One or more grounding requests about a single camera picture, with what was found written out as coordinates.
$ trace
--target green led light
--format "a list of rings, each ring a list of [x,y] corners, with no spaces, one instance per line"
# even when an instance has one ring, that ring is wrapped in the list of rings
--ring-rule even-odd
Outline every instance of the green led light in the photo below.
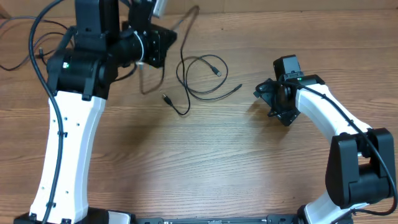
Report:
[[[69,63],[68,62],[64,62],[62,65],[62,68],[69,68]]]

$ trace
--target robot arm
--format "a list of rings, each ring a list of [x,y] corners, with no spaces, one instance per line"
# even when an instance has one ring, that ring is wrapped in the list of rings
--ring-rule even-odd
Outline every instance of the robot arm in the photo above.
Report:
[[[333,97],[326,85],[313,84],[308,87],[322,94],[326,94],[326,96],[332,99],[364,133],[371,128],[369,125],[358,120],[348,112],[348,110],[341,105],[335,97]],[[306,89],[301,89],[297,90],[295,100],[297,109],[310,118],[324,137],[329,141],[329,144],[331,144],[333,136],[340,135],[341,133],[358,133],[353,127],[348,125],[347,121],[341,116],[336,108],[322,97],[315,95]]]
[[[318,200],[300,208],[298,217],[307,224],[334,223],[351,209],[392,197],[394,189],[388,182],[386,171],[369,150],[363,136],[325,98],[333,101],[359,130],[366,133],[377,147],[395,183],[394,140],[391,133],[386,129],[371,129],[355,118],[333,97],[320,77],[304,76],[295,55],[276,60],[274,68],[278,82],[268,79],[254,92],[271,107],[268,116],[276,116],[283,125],[289,126],[300,113],[304,113],[330,143],[325,180],[327,191]],[[300,86],[315,90],[319,95]],[[369,164],[359,165],[358,156],[370,157]]]
[[[89,208],[87,180],[95,132],[118,67],[137,61],[163,67],[177,34],[151,23],[160,17],[164,0],[130,3],[129,20],[119,30],[118,0],[75,0],[76,26],[68,30],[49,59],[47,86],[55,97],[64,126],[58,132],[50,104],[50,131],[42,178],[30,212],[14,223],[40,223],[52,190],[58,155],[58,135],[63,134],[59,178],[49,223],[131,223],[129,213]],[[66,44],[74,36],[74,49]]]

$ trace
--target wooden table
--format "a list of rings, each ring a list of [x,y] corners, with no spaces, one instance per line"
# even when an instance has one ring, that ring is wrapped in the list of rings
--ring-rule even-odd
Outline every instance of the wooden table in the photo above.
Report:
[[[159,24],[170,26],[177,18]],[[26,55],[30,25],[15,22],[2,31],[3,65]],[[42,24],[38,35],[51,30],[62,31]],[[50,50],[59,40],[43,46]],[[92,207],[138,217],[258,217],[295,213],[318,198],[325,191],[326,139],[304,115],[288,128],[268,118],[269,107],[252,95],[257,84],[274,78],[272,62],[285,55],[296,54],[302,70],[321,76],[360,120],[398,139],[397,10],[200,16],[185,54],[217,54],[230,70],[221,90],[210,96],[243,87],[220,101],[192,100],[185,117],[161,99],[167,93],[178,108],[187,107],[175,77],[180,44],[181,38],[169,52],[160,91],[141,95],[137,74],[111,87],[91,159]],[[147,68],[146,89],[159,78],[158,70]],[[190,74],[191,87],[199,90],[220,80],[200,63]],[[10,223],[33,202],[49,127],[47,97],[29,63],[16,72],[0,71],[0,124],[0,222]],[[371,209],[387,210],[391,203]],[[355,220],[397,223],[397,217],[359,214]]]

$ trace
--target cable connector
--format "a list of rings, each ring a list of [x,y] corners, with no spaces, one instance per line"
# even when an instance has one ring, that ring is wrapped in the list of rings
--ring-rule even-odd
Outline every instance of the cable connector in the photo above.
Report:
[[[39,59],[44,58],[44,50],[42,47],[39,48]]]
[[[173,106],[172,100],[166,96],[165,94],[163,94],[163,100],[169,105],[169,106]]]
[[[214,66],[211,66],[211,70],[216,74],[218,77],[222,76],[222,73]]]
[[[234,90],[233,92],[236,92],[238,89],[240,89],[243,86],[243,84],[239,84]]]

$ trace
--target black cable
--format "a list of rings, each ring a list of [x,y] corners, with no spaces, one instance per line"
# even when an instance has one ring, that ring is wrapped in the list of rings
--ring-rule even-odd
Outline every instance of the black cable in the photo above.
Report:
[[[47,66],[47,63],[44,60],[44,52],[42,47],[39,49],[39,58],[42,59],[43,64]]]
[[[60,33],[60,32],[48,32],[48,33],[44,34],[43,36],[39,37],[39,38],[36,40],[36,42],[34,43],[34,47],[36,47],[36,46],[39,44],[39,42],[40,42],[42,39],[44,39],[44,37],[46,37],[46,36],[48,36],[48,35],[53,35],[53,34],[63,35],[63,33]],[[54,52],[54,50],[51,50],[51,51],[49,51],[49,52],[43,54],[43,56],[47,56],[47,55],[51,54],[52,52]],[[15,67],[6,68],[6,67],[0,65],[0,68],[3,69],[3,70],[5,70],[5,71],[11,72],[11,71],[17,70],[18,68],[20,68],[21,66],[23,66],[28,60],[29,60],[29,55],[26,56],[26,57],[23,59],[23,61],[22,61],[20,64],[18,64],[17,66],[15,66]]]
[[[12,18],[9,18],[8,20],[4,21],[4,22],[0,25],[0,29],[2,29],[2,27],[3,27],[4,25],[6,25],[8,22],[13,21],[13,20],[16,20],[16,19],[36,19],[36,17],[34,17],[34,16],[16,16],[16,17],[12,17]],[[50,20],[46,20],[46,19],[41,20],[41,22],[48,22],[48,23],[56,24],[56,25],[58,25],[58,26],[62,26],[64,29],[68,29],[65,25],[63,25],[63,24],[61,24],[61,23],[59,23],[59,22],[50,21]]]
[[[219,71],[217,68],[215,68],[214,66],[212,66],[208,61],[206,61],[206,60],[204,59],[205,57],[215,57],[215,58],[218,58],[221,62],[223,62],[223,63],[224,63],[224,66],[225,66],[225,69],[226,69],[226,74],[225,74],[224,80],[223,80],[219,85],[217,85],[216,87],[212,88],[211,90],[208,90],[208,91],[196,91],[196,90],[191,89],[191,88],[188,86],[188,72],[189,72],[190,67],[191,67],[195,62],[201,61],[201,62],[205,63],[206,65],[208,65],[208,66],[212,69],[212,71],[213,71],[216,75],[221,76],[220,71]],[[209,94],[209,93],[213,93],[214,91],[218,90],[218,89],[225,83],[226,79],[228,78],[229,69],[228,69],[228,66],[227,66],[226,62],[225,62],[221,57],[219,57],[219,56],[217,56],[217,55],[213,55],[213,54],[202,55],[202,56],[200,56],[200,57],[191,56],[191,57],[186,57],[186,58],[184,58],[184,60],[188,60],[188,59],[194,59],[194,60],[193,60],[193,61],[191,62],[191,64],[187,67],[187,71],[185,72],[185,79],[186,79],[186,80],[185,80],[185,85],[186,85],[186,87],[187,87],[187,89],[188,89],[188,92],[189,92],[194,98],[196,98],[196,99],[198,99],[198,100],[204,100],[204,101],[219,100],[219,99],[222,99],[222,98],[224,98],[224,97],[227,97],[227,96],[233,94],[234,92],[236,92],[238,89],[240,89],[240,88],[242,87],[242,84],[240,84],[240,85],[238,85],[235,89],[231,90],[229,93],[226,93],[226,94],[224,94],[224,95],[222,95],[222,96],[219,96],[219,97],[216,97],[216,98],[201,98],[201,97],[197,96],[197,95],[194,94],[194,93],[197,93],[197,94]],[[182,61],[181,61],[180,63],[178,63],[177,69],[176,69],[176,71],[175,71],[175,74],[176,74],[176,76],[177,76],[178,81],[181,83],[181,85],[184,86],[183,81],[181,81],[180,77],[178,76],[178,69],[180,68],[180,65],[181,65],[181,64],[182,64]]]
[[[134,72],[136,72],[136,70],[137,70],[137,64],[134,63],[134,68],[129,73],[127,73],[127,75],[117,78],[113,82],[118,82],[118,81],[125,80],[125,79],[129,78],[130,76],[132,76],[134,74]]]
[[[175,112],[177,112],[177,114],[179,114],[179,115],[181,115],[181,116],[186,115],[186,114],[190,111],[190,109],[191,109],[190,94],[191,94],[194,98],[196,98],[196,99],[198,99],[198,100],[205,100],[205,101],[219,100],[219,99],[221,99],[221,98],[224,98],[224,97],[227,97],[227,96],[231,95],[232,93],[236,92],[238,89],[240,89],[240,88],[242,87],[242,84],[240,84],[240,85],[238,85],[235,89],[233,89],[232,91],[230,91],[229,93],[224,94],[224,95],[219,96],[219,97],[216,97],[216,98],[201,98],[201,97],[199,97],[199,96],[196,95],[196,94],[207,94],[207,93],[212,93],[212,92],[216,91],[219,87],[221,87],[221,86],[224,84],[224,82],[226,81],[226,79],[227,79],[227,77],[228,77],[228,72],[229,72],[229,71],[228,71],[228,66],[227,66],[226,62],[225,62],[221,57],[219,57],[219,56],[217,56],[217,55],[208,54],[208,55],[202,55],[202,56],[200,56],[200,57],[187,57],[187,58],[184,58],[184,56],[183,56],[183,48],[184,48],[185,43],[186,43],[186,41],[187,41],[187,38],[188,38],[188,35],[189,35],[190,30],[191,30],[191,28],[192,28],[192,25],[193,25],[193,23],[195,22],[196,18],[198,17],[199,10],[200,10],[199,6],[193,6],[193,7],[192,7],[192,8],[191,8],[191,9],[190,9],[190,10],[189,10],[189,11],[188,11],[188,12],[187,12],[187,13],[174,25],[174,26],[172,26],[172,28],[171,28],[172,30],[176,29],[188,16],[190,16],[191,14],[193,14],[192,19],[191,19],[191,21],[190,21],[190,23],[189,23],[189,25],[188,25],[188,27],[187,27],[187,31],[186,31],[186,33],[185,33],[185,37],[184,37],[184,39],[183,39],[183,42],[182,42],[182,45],[181,45],[181,48],[180,48],[180,57],[181,57],[181,61],[180,61],[180,63],[177,65],[177,69],[176,69],[176,71],[175,71],[178,81],[179,81],[179,82],[181,83],[181,85],[184,87],[185,93],[187,94],[187,98],[188,98],[188,108],[187,108],[186,112],[184,112],[184,113],[180,112],[180,111],[179,111],[178,109],[176,109],[176,107],[173,105],[172,100],[171,100],[168,96],[163,95],[164,101],[165,101],[169,106],[171,106],[171,107],[175,110]],[[187,79],[187,78],[188,78],[188,71],[189,71],[190,67],[191,67],[195,62],[201,61],[201,62],[207,64],[207,65],[212,69],[212,71],[213,71],[216,75],[218,75],[218,76],[221,75],[221,74],[219,74],[220,71],[219,71],[217,68],[215,68],[215,67],[212,66],[210,63],[208,63],[205,59],[203,59],[203,58],[205,58],[205,57],[216,57],[216,58],[220,59],[220,60],[224,63],[224,65],[225,65],[225,67],[226,67],[226,75],[225,75],[224,80],[223,80],[218,86],[214,87],[213,89],[208,90],[208,91],[196,91],[196,90],[193,90],[193,89],[189,88],[189,86],[188,86],[188,79]],[[188,66],[187,70],[185,71],[185,61],[186,61],[187,59],[194,59],[194,60],[193,60],[193,62],[191,62],[191,64]],[[180,79],[180,77],[179,77],[179,75],[178,75],[178,69],[180,68],[181,65],[182,65],[182,80]]]
[[[396,185],[395,185],[395,183],[394,183],[394,181],[393,181],[393,179],[391,177],[391,174],[390,174],[386,164],[384,163],[383,159],[381,158],[380,153],[377,151],[377,149],[374,146],[374,144],[368,139],[366,134],[363,133],[362,130],[360,130],[357,127],[357,125],[354,124],[354,121],[352,119],[350,119],[347,116],[347,114],[345,114],[344,111],[333,100],[331,100],[329,97],[327,97],[326,95],[324,95],[324,94],[322,94],[322,93],[320,93],[318,91],[315,91],[315,90],[313,90],[313,89],[311,89],[311,88],[309,88],[307,86],[304,86],[304,85],[301,85],[301,84],[298,84],[298,83],[292,83],[292,82],[266,82],[266,83],[262,83],[262,84],[258,85],[256,87],[256,90],[259,93],[265,93],[266,91],[260,90],[260,86],[269,85],[271,83],[278,84],[278,85],[288,85],[288,86],[296,86],[296,87],[299,87],[299,88],[303,88],[303,89],[308,90],[308,91],[310,91],[310,92],[322,97],[323,99],[327,100],[327,102],[329,102],[333,107],[335,107],[336,110],[342,115],[342,117],[344,117],[344,119],[348,122],[348,124],[350,126],[352,126],[355,129],[355,131],[357,131],[360,135],[362,135],[362,137],[365,139],[366,143],[371,147],[372,153],[377,157],[377,160],[382,165],[384,171],[387,174],[387,179],[388,179],[388,182],[389,182],[389,184],[391,186],[392,195],[393,195],[393,198],[394,198],[394,201],[392,203],[392,207],[388,211],[386,211],[386,212],[374,212],[374,211],[370,211],[370,210],[366,210],[366,209],[362,209],[362,208],[359,208],[359,209],[354,208],[354,209],[351,209],[348,213],[346,213],[342,217],[340,217],[339,219],[335,220],[333,222],[333,224],[334,223],[338,223],[341,219],[344,219],[344,217],[346,217],[348,215],[351,215],[351,214],[355,214],[356,212],[362,212],[362,213],[367,213],[367,214],[370,214],[370,215],[377,215],[377,216],[386,216],[386,215],[392,214],[396,210],[397,204],[398,204],[398,202],[397,202],[397,188],[396,188]]]
[[[29,57],[30,57],[30,61],[32,62],[33,68],[37,74],[37,78],[39,79],[39,81],[41,82],[45,92],[48,94],[51,104],[53,105],[55,114],[57,115],[57,121],[58,121],[58,155],[57,155],[57,162],[55,165],[55,173],[54,173],[54,178],[53,178],[53,182],[52,182],[52,186],[51,186],[51,191],[50,191],[50,198],[49,198],[49,202],[46,205],[47,208],[45,210],[45,214],[42,220],[43,224],[46,224],[47,220],[49,219],[49,215],[50,215],[50,211],[51,208],[54,206],[54,196],[55,196],[55,190],[57,188],[57,184],[58,184],[58,177],[60,174],[60,168],[61,168],[61,161],[62,161],[62,149],[63,149],[63,123],[62,123],[62,116],[61,116],[61,112],[60,109],[58,107],[57,101],[55,100],[54,96],[52,95],[50,88],[47,86],[44,77],[40,71],[39,66],[37,65],[36,59],[35,59],[35,54],[34,54],[34,45],[33,45],[33,39],[34,39],[34,35],[36,33],[36,28],[39,25],[39,22],[41,21],[41,19],[44,17],[44,15],[46,13],[49,12],[49,10],[51,10],[51,8],[53,8],[54,6],[56,6],[57,4],[59,4],[60,2],[62,2],[63,0],[56,0],[52,3],[50,3],[47,7],[45,7],[43,9],[43,11],[37,16],[36,20],[34,21],[32,28],[30,30],[30,35],[29,35]]]
[[[162,78],[160,79],[160,82],[156,86],[152,87],[150,90],[144,91],[144,77],[142,75],[142,70],[140,69],[139,70],[139,91],[141,92],[141,94],[146,95],[146,94],[152,93],[153,91],[158,90],[163,84],[164,77],[165,77],[165,68],[163,66],[162,67]]]

